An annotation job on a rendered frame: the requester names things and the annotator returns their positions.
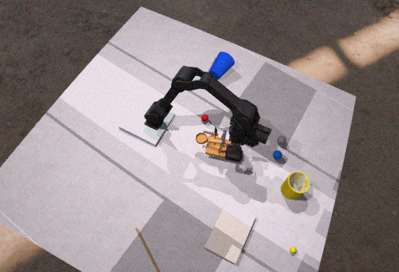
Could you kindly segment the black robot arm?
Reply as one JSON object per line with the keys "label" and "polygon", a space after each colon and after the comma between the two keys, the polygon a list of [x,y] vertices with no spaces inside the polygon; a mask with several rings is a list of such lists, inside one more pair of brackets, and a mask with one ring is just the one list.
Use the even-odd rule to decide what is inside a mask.
{"label": "black robot arm", "polygon": [[[200,80],[193,80],[195,76],[200,76]],[[192,81],[193,80],[193,81]],[[258,143],[265,145],[271,133],[271,129],[259,124],[260,115],[258,108],[248,100],[240,99],[227,87],[216,80],[212,73],[203,72],[198,67],[182,66],[173,78],[171,88],[166,95],[158,101],[153,102],[151,107],[144,115],[146,119],[144,125],[158,130],[163,120],[172,109],[171,102],[174,98],[185,90],[204,89],[227,106],[233,116],[233,130],[237,135],[246,138],[241,145],[248,145],[252,148]]]}

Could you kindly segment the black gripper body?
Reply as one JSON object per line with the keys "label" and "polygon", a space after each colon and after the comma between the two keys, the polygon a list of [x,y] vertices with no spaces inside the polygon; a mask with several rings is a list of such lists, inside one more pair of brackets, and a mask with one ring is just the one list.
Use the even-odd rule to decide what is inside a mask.
{"label": "black gripper body", "polygon": [[244,138],[246,138],[247,134],[244,136],[237,135],[233,130],[234,124],[234,122],[230,122],[230,125],[232,126],[229,141],[231,141],[232,146],[226,149],[225,159],[229,161],[241,162],[243,151],[241,150],[240,143],[244,140]]}

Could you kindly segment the grey ball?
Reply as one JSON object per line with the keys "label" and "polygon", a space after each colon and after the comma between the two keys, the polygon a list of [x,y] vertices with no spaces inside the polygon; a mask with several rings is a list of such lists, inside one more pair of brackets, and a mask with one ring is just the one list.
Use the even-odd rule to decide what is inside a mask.
{"label": "grey ball", "polygon": [[278,144],[281,144],[281,145],[285,144],[285,141],[286,141],[286,138],[284,136],[280,136],[277,139]]}

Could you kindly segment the yellow open cylinder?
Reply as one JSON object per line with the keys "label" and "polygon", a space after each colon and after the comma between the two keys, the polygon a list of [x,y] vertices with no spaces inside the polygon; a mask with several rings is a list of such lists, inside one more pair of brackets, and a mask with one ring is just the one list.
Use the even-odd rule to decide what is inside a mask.
{"label": "yellow open cylinder", "polygon": [[293,171],[281,185],[282,195],[294,200],[299,195],[303,194],[309,189],[309,180],[306,175],[300,171]]}

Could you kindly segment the blue ball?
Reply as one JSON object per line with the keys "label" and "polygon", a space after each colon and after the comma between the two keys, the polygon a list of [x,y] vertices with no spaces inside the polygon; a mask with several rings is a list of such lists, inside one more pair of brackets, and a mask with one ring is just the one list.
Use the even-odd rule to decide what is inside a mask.
{"label": "blue ball", "polygon": [[275,159],[280,159],[281,156],[282,156],[282,152],[281,152],[280,150],[275,150],[275,151],[274,151],[273,157],[274,157]]}

